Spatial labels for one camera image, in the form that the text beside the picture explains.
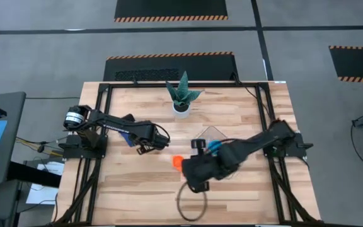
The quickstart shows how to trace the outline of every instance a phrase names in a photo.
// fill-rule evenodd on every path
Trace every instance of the black metal frame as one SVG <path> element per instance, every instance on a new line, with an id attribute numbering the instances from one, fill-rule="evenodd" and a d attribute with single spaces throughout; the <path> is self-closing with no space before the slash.
<path id="1" fill-rule="evenodd" d="M 267 121 L 266 121 L 266 115 L 265 115 L 263 103 L 262 103 L 261 89 L 263 89 L 265 92 L 266 100 L 267 100 L 267 108 L 270 113 L 270 115 L 269 115 L 270 120 L 275 120 L 275 112 L 274 112 L 274 107 L 272 105 L 272 98 L 271 98 L 268 82 L 241 83 L 241 84 L 235 83 L 234 81 L 230 81 L 230 82 L 225 81 L 225 82 L 219 82 L 219 83 L 211 83 L 211 82 L 194 83 L 193 82 L 193 83 L 189 83 L 189 87 L 192 87 L 192 88 L 198 88 L 198 87 L 201 87 L 201 88 L 203 88 L 203 87 L 205 87 L 205 88 L 227 88 L 227 87 L 254 88 L 255 92 L 256 92 L 256 99 L 257 99 L 258 110 L 259 110 L 259 114 L 260 114 L 260 120 L 262 123 L 262 129 L 263 129 L 263 131 L 265 131 L 267 129 Z M 115 89 L 115 88 L 165 88 L 165 84 L 164 83 L 148 83 L 148 82 L 146 82 L 146 83 L 144 83 L 144 82 L 127 83 L 127 84 L 106 84 L 106 83 L 103 84 L 102 83 L 99 85 L 99 89 L 98 89 L 98 97 L 97 97 L 96 106 L 95 106 L 96 109 L 100 109 L 100 106 L 102 103 L 103 92 L 107 91 L 107 98 L 106 98 L 106 102 L 105 102 L 104 113 L 109 114 L 108 111 L 110 109 L 112 93 L 113 93 L 113 89 Z M 105 130 L 106 130 L 105 128 L 102 128 L 101 134 L 104 134 Z M 279 223 L 282 224 L 282 223 L 288 222 L 287 220 L 285 220 L 285 217 L 284 217 L 284 209 L 282 207 L 282 199 L 281 199 L 281 195 L 280 195 L 280 191 L 279 191 L 279 186 L 283 188 L 283 191 L 285 193 L 287 193 L 287 192 L 290 193 L 290 194 L 287 194 L 287 198 L 293 197 L 293 199 L 294 199 L 294 202 L 290 201 L 289 199 L 287 200 L 289 213 L 291 216 L 290 221 L 293 221 L 293 222 L 297 221 L 296 211 L 299 214 L 305 212 L 305 215 L 308 215 L 306 213 L 306 211 L 304 211 L 303 207 L 301 207 L 299 202 L 294 198 L 293 194 L 290 191 L 288 173 L 287 173 L 287 168 L 286 168 L 284 157 L 279 158 L 280 172 L 282 174 L 282 177 L 280 176 L 280 174 L 278 173 L 278 171 L 275 167 L 274 159 L 271 156 L 268 156 L 267 159 L 268 159 L 268 163 L 270 165 L 270 174 L 271 174 L 271 179 L 272 179 L 272 186 L 273 186 L 274 197 L 275 197 L 275 205 L 276 205 L 276 209 L 277 209 Z M 89 168 L 90 168 L 91 159 L 85 159 L 85 160 L 86 161 L 85 161 L 84 169 L 83 169 L 83 173 L 82 173 L 80 189 L 85 186 L 86 179 L 88 178 Z M 97 170 L 98 170 L 98 175 L 99 175 L 101 158 L 96 159 L 95 165 L 98 165 Z M 92 222 L 97 186 L 98 186 L 98 181 L 96 180 L 91 187 L 91 195 L 89 198 L 89 206 L 88 206 L 88 212 L 86 215 L 86 223 Z M 81 209 L 82 209 L 82 206 L 79 206 L 78 210 L 76 211 L 76 214 L 75 214 L 74 223 L 72 223 L 72 224 L 76 224 L 77 222 L 79 222 L 80 215 L 81 215 Z"/>

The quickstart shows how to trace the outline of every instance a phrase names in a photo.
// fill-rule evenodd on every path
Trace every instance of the wooden table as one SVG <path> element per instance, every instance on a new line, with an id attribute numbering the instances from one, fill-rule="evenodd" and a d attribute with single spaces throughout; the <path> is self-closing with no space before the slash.
<path id="1" fill-rule="evenodd" d="M 296 130 L 287 85 L 269 85 L 277 118 L 285 119 Z M 99 82 L 85 83 L 79 104 L 94 107 L 98 86 Z M 176 209 L 176 194 L 185 179 L 172 167 L 171 157 L 189 157 L 190 140 L 210 126 L 227 137 L 237 138 L 262 131 L 256 99 L 244 88 L 202 89 L 204 92 L 192 103 L 186 119 L 173 116 L 166 88 L 114 89 L 110 115 L 132 113 L 137 121 L 149 119 L 170 133 L 171 142 L 162 151 L 141 156 L 117 132 L 108 133 L 109 146 L 102 161 L 93 224 L 186 224 Z M 286 162 L 292 192 L 310 215 L 320 218 L 307 166 L 297 158 L 286 158 Z M 71 205 L 78 163 L 79 160 L 69 160 L 65 164 L 57 198 L 58 217 Z M 250 155 L 231 178 L 211 180 L 207 196 L 208 210 L 197 223 L 278 223 L 268 162 L 262 151 Z M 283 193 L 282 198 L 285 218 L 289 219 Z M 88 195 L 84 201 L 81 220 L 86 217 Z M 193 218 L 202 209 L 202 195 L 186 190 L 181 205 L 186 216 Z"/>

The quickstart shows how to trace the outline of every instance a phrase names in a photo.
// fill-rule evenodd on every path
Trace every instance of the white paper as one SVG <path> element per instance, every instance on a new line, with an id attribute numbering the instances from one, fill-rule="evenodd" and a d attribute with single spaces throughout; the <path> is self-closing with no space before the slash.
<path id="1" fill-rule="evenodd" d="M 57 175 L 62 175 L 62 172 L 64 171 L 64 164 L 55 161 L 47 163 L 45 167 L 47 167 L 47 170 L 50 173 Z M 37 165 L 38 170 L 44 170 L 45 167 L 43 164 Z M 27 204 L 39 204 L 44 200 L 50 201 L 45 201 L 42 204 L 55 204 L 54 199 L 55 195 L 58 193 L 58 189 L 52 187 L 43 187 L 42 185 L 38 185 L 36 183 L 32 184 L 32 188 L 35 190 L 30 189 L 28 198 L 26 200 Z"/>

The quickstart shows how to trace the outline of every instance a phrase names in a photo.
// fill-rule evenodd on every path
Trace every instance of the succulent plant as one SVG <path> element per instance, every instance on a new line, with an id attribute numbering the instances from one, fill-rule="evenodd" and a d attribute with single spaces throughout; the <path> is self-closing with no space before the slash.
<path id="1" fill-rule="evenodd" d="M 173 100 L 173 103 L 179 107 L 189 105 L 192 101 L 196 100 L 202 92 L 188 90 L 187 72 L 183 73 L 177 90 L 169 82 L 166 82 L 166 87 L 169 91 L 171 99 Z"/>

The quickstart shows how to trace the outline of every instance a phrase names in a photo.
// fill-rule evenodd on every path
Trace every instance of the orange object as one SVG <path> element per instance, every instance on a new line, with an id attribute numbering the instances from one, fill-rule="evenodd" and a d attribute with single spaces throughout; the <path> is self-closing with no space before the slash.
<path id="1" fill-rule="evenodd" d="M 173 167 L 175 167 L 179 172 L 182 171 L 182 161 L 184 160 L 183 156 L 176 155 L 173 157 Z"/>

